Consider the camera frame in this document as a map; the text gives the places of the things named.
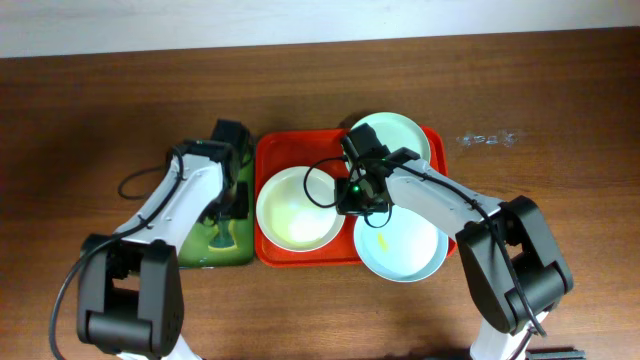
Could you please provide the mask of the cream white plate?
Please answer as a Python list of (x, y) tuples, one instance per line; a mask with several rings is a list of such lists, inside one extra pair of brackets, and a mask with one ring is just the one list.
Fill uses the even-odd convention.
[(334, 198), (334, 178), (308, 166), (284, 169), (258, 193), (260, 230), (274, 245), (291, 252), (311, 252), (328, 245), (346, 217), (325, 208)]

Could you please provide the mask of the light blue plate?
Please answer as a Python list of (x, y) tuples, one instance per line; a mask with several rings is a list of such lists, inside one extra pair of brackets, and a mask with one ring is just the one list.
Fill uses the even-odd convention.
[(376, 275), (394, 282), (433, 275), (449, 252), (449, 238), (417, 213), (394, 206), (391, 215), (359, 217), (353, 230), (356, 252)]

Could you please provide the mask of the yellow green sponge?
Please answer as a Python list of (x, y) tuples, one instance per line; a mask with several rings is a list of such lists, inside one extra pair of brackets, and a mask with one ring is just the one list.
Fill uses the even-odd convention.
[(235, 240), (234, 219), (214, 220), (206, 218), (203, 225), (205, 234), (209, 237), (208, 249), (215, 251), (230, 251), (237, 247)]

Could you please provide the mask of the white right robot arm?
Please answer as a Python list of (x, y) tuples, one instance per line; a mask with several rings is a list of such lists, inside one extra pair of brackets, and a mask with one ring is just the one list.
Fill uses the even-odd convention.
[(454, 239), (467, 286), (483, 317), (473, 359), (526, 359), (541, 323), (574, 286), (573, 276), (536, 203), (474, 192), (435, 171), (417, 153), (381, 147), (348, 150), (338, 209), (367, 216), (395, 206)]

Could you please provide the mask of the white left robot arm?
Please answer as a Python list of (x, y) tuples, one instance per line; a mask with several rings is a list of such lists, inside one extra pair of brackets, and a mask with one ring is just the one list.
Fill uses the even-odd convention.
[(194, 359), (182, 334), (178, 254), (205, 211), (233, 206), (241, 148), (213, 140), (172, 150), (164, 179), (111, 235), (81, 248), (77, 335), (122, 359)]

